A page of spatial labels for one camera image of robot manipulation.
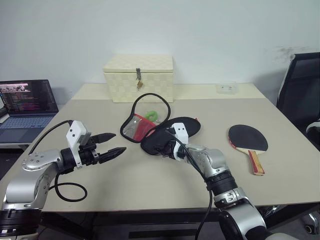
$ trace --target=storage box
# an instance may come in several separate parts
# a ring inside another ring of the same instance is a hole
[[[132,103],[145,93],[159,94],[173,102],[172,56],[115,55],[103,72],[115,103]]]

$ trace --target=laptop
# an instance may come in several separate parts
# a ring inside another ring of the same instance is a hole
[[[57,114],[49,81],[0,81],[9,118],[0,125],[0,143],[31,143]]]

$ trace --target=green object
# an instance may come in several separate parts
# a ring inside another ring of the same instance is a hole
[[[151,122],[155,122],[158,119],[158,113],[156,111],[148,111],[144,118]]]

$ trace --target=chair backrest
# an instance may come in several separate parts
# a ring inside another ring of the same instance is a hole
[[[320,52],[292,56],[276,107],[298,128],[320,118]]]

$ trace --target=table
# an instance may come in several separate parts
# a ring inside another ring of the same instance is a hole
[[[85,84],[44,131],[67,119],[79,120],[93,135],[104,132],[117,134],[109,142],[99,144],[98,152],[104,153],[115,147],[127,147],[127,150],[104,164],[84,166],[71,174],[62,175],[59,178],[61,182],[84,185],[88,190],[87,198],[70,203],[50,191],[43,211],[113,212],[206,208],[209,202],[206,186],[191,165],[148,155],[139,144],[120,135],[120,126],[129,116],[132,103],[113,103],[109,100],[106,87],[106,84]],[[238,186],[244,189],[256,206],[319,202],[318,150],[253,84],[239,84],[239,92],[235,95],[217,94],[214,89],[206,85],[175,87],[178,99],[170,103],[171,118],[193,117],[201,123],[200,131],[189,141],[221,150]],[[233,149],[228,143],[228,129],[236,124],[259,129],[268,140],[269,149],[260,157],[265,176],[254,176],[248,156]],[[64,126],[48,135],[37,151],[66,148],[67,129]],[[28,150],[1,180],[0,198],[4,197],[7,184],[17,173]],[[71,198],[82,196],[81,190],[76,187],[66,187],[61,192]]]

